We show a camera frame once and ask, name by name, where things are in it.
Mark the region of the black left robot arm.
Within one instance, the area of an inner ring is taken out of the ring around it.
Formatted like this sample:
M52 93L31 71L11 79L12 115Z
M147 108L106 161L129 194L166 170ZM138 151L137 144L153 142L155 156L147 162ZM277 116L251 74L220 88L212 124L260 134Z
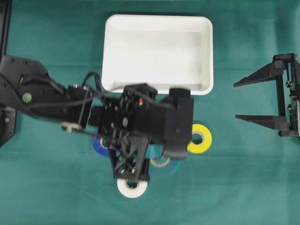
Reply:
M146 150L154 133L132 122L142 110L160 106L156 95L153 87L141 83L127 85L120 97L112 97L101 90L95 72L81 85L64 87L37 60L9 55L0 60L0 104L60 123L70 133L105 139L115 178L150 180Z

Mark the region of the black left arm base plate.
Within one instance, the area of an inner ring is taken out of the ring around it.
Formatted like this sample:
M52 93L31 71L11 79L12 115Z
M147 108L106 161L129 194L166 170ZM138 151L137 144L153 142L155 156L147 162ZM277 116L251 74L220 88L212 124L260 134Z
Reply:
M16 110L10 107L0 110L0 146L15 135Z

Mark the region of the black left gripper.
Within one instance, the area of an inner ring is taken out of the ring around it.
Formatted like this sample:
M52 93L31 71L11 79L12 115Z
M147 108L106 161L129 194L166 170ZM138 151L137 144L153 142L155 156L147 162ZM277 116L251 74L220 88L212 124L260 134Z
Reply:
M147 83L131 84L120 97L106 95L102 105L91 108L90 125L111 138L109 158L115 179L150 180L149 143L168 142L169 96L158 100L157 95L158 90Z

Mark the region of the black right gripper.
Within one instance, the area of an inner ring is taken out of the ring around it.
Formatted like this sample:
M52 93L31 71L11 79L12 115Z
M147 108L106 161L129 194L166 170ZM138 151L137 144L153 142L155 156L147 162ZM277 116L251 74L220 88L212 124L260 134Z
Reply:
M235 115L235 118L278 130L280 137L300 136L300 65L297 54L279 54L273 62L236 82L233 87L276 80L278 116Z

